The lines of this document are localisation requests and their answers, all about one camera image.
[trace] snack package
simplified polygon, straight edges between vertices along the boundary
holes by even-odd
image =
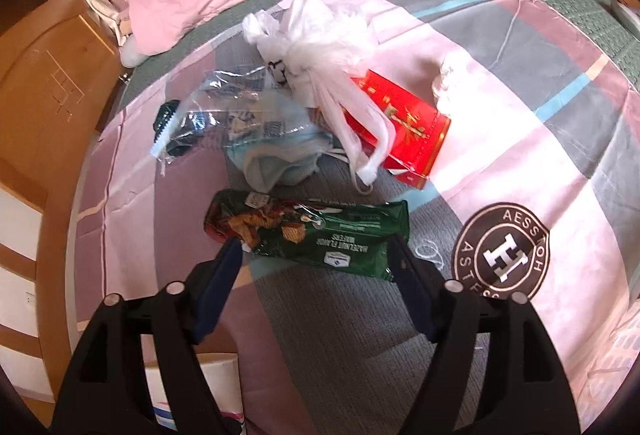
[[[409,211],[404,200],[345,205],[222,190],[209,206],[204,227],[216,240],[241,238],[257,255],[391,280],[386,241],[391,235],[408,240]]]
[[[396,139],[382,167],[401,182],[421,190],[449,131],[451,119],[371,70],[364,78],[354,81],[391,119],[396,129]],[[371,147],[376,145],[376,138],[367,129],[351,115],[346,118],[364,142]]]

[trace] clear plastic bag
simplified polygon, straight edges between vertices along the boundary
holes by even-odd
[[[318,131],[307,109],[274,81],[266,66],[205,72],[204,80],[175,113],[171,108],[166,111],[173,115],[158,130],[151,150],[164,164],[196,147],[218,150]]]

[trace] circular logo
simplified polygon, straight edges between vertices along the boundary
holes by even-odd
[[[451,265],[465,288],[483,296],[520,291],[532,298],[549,267],[549,230],[524,206],[492,204],[466,222]]]

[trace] green snack package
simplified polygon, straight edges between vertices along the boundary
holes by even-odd
[[[204,227],[217,240],[241,238],[257,255],[391,280],[386,241],[392,235],[408,240],[409,211],[404,200],[345,205],[222,190],[209,206]]]

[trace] electrical outlet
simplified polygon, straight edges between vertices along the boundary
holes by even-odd
[[[35,294],[31,294],[30,292],[26,292],[27,294],[27,306],[34,309],[36,307],[36,296]]]

